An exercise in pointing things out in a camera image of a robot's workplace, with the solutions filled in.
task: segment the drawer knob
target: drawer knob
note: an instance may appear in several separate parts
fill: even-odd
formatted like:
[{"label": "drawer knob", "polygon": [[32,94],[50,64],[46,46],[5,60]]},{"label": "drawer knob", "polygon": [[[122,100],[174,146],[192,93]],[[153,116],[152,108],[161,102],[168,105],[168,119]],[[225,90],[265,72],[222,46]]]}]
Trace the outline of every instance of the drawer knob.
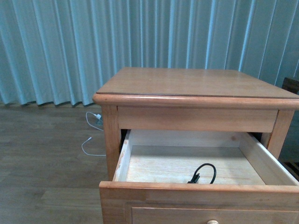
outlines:
[{"label": "drawer knob", "polygon": [[206,224],[218,224],[218,222],[216,220],[210,220]]}]

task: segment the drawer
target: drawer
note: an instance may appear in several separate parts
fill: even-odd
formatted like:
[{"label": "drawer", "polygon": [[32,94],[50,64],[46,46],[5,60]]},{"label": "drawer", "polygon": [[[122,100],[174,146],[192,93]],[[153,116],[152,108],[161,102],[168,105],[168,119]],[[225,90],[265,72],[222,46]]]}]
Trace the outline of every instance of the drawer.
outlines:
[{"label": "drawer", "polygon": [[[214,183],[188,184],[203,163]],[[248,133],[130,130],[100,197],[106,224],[299,224],[298,181]]]}]

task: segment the floor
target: floor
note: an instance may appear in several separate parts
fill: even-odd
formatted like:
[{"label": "floor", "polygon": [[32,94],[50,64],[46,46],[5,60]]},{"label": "floor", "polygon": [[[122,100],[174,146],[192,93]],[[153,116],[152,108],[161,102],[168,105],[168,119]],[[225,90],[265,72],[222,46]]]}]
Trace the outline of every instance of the floor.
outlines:
[{"label": "floor", "polygon": [[[103,132],[88,126],[90,107],[0,105],[0,223],[102,223],[99,182],[107,180]],[[299,161],[299,113],[281,160]],[[95,122],[91,115],[90,122]]]}]

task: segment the black cable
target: black cable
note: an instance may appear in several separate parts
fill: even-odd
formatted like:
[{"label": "black cable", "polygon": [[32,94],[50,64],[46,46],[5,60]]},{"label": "black cable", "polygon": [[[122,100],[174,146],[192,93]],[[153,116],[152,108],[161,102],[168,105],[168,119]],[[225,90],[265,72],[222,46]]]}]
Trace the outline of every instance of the black cable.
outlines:
[{"label": "black cable", "polygon": [[216,167],[213,164],[211,164],[211,163],[204,163],[204,164],[200,165],[200,167],[198,167],[196,169],[196,171],[194,172],[194,175],[193,175],[192,179],[190,181],[188,181],[188,183],[197,183],[198,179],[200,178],[200,174],[197,174],[197,172],[200,170],[200,168],[202,168],[204,166],[211,166],[211,167],[213,167],[214,175],[213,175],[213,178],[212,178],[210,184],[214,183],[215,178],[216,178]]}]

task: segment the curtain fold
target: curtain fold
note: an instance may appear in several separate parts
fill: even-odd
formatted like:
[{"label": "curtain fold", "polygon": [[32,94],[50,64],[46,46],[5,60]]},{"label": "curtain fold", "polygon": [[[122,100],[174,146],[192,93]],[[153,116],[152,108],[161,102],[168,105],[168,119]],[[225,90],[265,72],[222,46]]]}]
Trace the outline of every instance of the curtain fold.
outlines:
[{"label": "curtain fold", "polygon": [[299,76],[299,0],[0,1],[4,104],[92,103],[122,67]]}]

